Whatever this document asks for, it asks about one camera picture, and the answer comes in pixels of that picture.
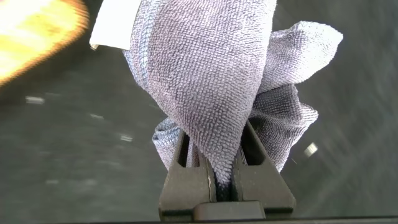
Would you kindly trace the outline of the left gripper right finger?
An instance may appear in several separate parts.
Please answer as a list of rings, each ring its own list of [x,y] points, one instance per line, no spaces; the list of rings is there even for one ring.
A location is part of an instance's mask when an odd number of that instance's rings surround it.
[[[232,201],[257,201],[267,217],[288,218],[296,200],[250,122],[245,124],[233,165]]]

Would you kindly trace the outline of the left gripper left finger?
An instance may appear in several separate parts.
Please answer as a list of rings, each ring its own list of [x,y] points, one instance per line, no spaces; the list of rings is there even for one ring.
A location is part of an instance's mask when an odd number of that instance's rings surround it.
[[[199,166],[187,167],[188,147],[189,137],[181,132],[159,199],[159,217],[163,222],[191,222],[197,205],[217,201],[210,163],[199,153]]]

